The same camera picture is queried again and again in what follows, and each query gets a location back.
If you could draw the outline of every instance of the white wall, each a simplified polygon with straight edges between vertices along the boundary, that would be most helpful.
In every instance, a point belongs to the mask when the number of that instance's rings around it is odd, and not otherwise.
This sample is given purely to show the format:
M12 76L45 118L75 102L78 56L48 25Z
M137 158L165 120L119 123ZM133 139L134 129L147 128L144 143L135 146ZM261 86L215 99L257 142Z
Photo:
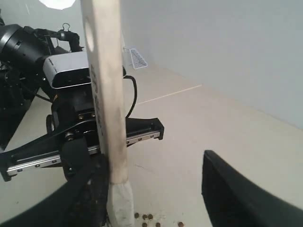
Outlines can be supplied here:
M122 23L148 61L302 129L302 11L299 0L123 0Z
M58 31L63 23L69 23L70 30L80 36L80 45L85 46L80 0L63 10L50 9L38 0L1 0L0 9L5 24ZM69 50L67 42L60 42L59 45Z

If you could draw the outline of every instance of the black cable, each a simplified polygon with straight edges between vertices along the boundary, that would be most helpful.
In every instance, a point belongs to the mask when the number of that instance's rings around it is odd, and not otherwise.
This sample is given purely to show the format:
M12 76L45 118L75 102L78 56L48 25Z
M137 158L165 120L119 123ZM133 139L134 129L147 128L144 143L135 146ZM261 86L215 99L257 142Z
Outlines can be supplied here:
M30 90L28 87L26 87L22 82L20 82L20 85L21 85L21 87L22 87L25 91L27 91L27 92L33 94L34 96L36 96L36 97L38 97L38 98L40 98L40 99L43 99L43 100L45 100L45 101L47 101L47 102L52 103L52 101L51 101L49 98L45 98L45 97L43 97L43 96L41 96L41 95L36 94L36 93L33 92L32 90Z
M130 79L133 82L134 85L134 100L133 100L133 104L128 112L128 114L126 115L126 118L129 118L129 116L132 114L133 110L134 110L134 106L136 105L137 102L137 97L138 97L138 88L137 88L137 83L134 77L126 75L125 77L123 77L124 79Z

